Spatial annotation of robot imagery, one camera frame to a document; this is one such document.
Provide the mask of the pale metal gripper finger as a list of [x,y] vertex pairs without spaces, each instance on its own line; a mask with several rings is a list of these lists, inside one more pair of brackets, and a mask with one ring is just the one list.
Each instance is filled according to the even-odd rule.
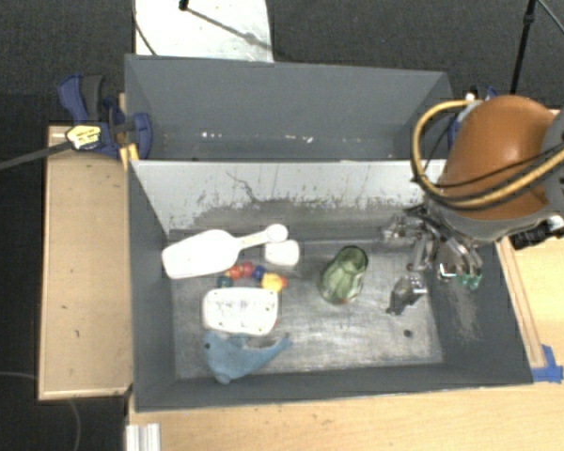
[[412,241],[421,237],[421,221],[407,214],[397,214],[382,227],[384,241]]
[[418,275],[404,275],[397,281],[390,294],[386,313],[394,316],[401,315],[406,307],[414,305],[426,294],[427,287]]

